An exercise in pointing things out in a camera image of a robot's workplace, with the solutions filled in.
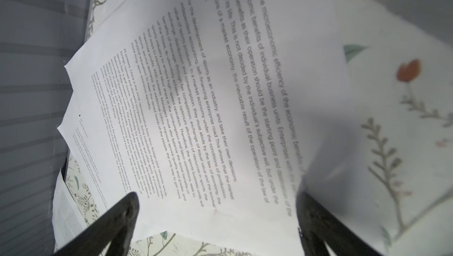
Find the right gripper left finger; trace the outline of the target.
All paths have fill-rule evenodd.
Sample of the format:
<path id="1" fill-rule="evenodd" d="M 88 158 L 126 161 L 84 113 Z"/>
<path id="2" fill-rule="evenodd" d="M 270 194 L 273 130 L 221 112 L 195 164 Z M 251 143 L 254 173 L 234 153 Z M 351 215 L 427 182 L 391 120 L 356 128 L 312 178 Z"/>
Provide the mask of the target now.
<path id="1" fill-rule="evenodd" d="M 126 256 L 140 210 L 137 193 L 130 192 L 55 256 Z"/>

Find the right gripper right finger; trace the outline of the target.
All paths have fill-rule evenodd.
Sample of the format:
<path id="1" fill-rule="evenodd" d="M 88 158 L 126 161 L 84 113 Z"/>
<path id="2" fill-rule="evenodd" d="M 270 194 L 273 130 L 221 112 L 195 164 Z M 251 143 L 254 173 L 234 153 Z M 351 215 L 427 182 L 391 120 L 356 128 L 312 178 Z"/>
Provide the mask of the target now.
<path id="1" fill-rule="evenodd" d="M 337 256 L 380 255 L 307 192 L 299 191 L 297 194 L 296 209 L 305 255 L 328 256 L 327 247 Z"/>

